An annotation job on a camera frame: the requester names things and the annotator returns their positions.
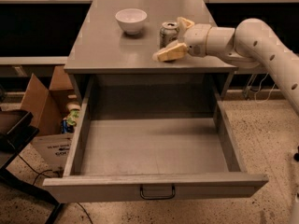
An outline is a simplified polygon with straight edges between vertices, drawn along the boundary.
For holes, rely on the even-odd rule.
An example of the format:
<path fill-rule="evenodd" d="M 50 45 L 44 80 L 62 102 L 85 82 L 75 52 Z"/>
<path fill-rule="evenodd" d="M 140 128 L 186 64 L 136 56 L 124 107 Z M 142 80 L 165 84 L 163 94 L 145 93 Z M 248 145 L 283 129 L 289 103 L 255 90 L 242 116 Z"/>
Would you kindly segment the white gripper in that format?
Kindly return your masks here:
<path fill-rule="evenodd" d="M 195 24 L 183 17 L 177 17 L 179 28 L 178 40 L 168 44 L 152 55 L 152 59 L 157 62 L 169 62 L 183 58 L 187 53 L 193 57 L 206 56 L 206 41 L 210 24 Z"/>

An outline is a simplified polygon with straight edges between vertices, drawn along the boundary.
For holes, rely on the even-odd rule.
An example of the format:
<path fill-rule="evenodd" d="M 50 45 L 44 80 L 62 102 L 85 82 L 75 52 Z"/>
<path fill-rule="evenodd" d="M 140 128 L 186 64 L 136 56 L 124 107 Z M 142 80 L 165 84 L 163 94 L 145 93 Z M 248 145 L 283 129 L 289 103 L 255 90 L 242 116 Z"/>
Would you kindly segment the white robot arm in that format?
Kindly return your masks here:
<path fill-rule="evenodd" d="M 246 19 L 235 28 L 226 28 L 179 17 L 178 24 L 178 40 L 155 52 L 153 60 L 168 62 L 186 55 L 214 56 L 242 69 L 262 65 L 294 111 L 299 113 L 299 57 L 264 21 Z"/>

